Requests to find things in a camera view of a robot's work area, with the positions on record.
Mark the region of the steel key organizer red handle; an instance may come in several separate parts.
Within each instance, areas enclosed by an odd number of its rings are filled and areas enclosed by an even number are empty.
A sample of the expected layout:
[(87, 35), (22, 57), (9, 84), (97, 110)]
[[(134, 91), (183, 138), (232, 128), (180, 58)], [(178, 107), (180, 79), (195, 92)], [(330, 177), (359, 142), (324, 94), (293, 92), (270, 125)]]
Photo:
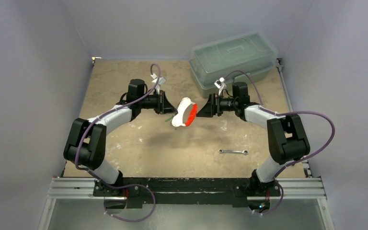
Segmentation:
[(176, 114), (171, 119), (171, 125), (177, 127), (188, 127), (196, 118), (198, 105), (189, 97), (183, 98), (178, 107)]

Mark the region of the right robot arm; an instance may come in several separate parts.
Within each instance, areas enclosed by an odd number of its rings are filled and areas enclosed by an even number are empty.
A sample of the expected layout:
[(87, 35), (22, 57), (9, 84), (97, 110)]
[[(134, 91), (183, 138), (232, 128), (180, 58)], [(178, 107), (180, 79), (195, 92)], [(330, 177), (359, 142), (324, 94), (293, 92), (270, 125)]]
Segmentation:
[(289, 162), (302, 159), (310, 152), (310, 144), (299, 115), (276, 115), (251, 102), (245, 82), (232, 85), (232, 96), (225, 98), (216, 93), (209, 95), (208, 101), (198, 117), (220, 116), (224, 112), (234, 112), (245, 122), (254, 123), (267, 130), (269, 156), (252, 172), (246, 194), (261, 195), (274, 186), (280, 170)]

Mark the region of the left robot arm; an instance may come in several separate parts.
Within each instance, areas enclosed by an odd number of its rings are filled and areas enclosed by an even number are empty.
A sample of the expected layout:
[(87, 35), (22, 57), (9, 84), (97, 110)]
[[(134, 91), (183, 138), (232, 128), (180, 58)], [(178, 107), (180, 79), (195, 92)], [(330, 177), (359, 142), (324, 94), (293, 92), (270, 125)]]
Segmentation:
[(109, 111), (90, 119), (73, 121), (63, 156), (78, 169), (92, 173), (105, 183), (112, 196), (123, 192), (123, 174), (105, 159), (106, 137), (123, 124), (133, 121), (143, 109), (155, 113), (174, 114), (177, 109), (168, 101), (163, 90), (150, 93), (144, 80), (133, 79), (127, 92)]

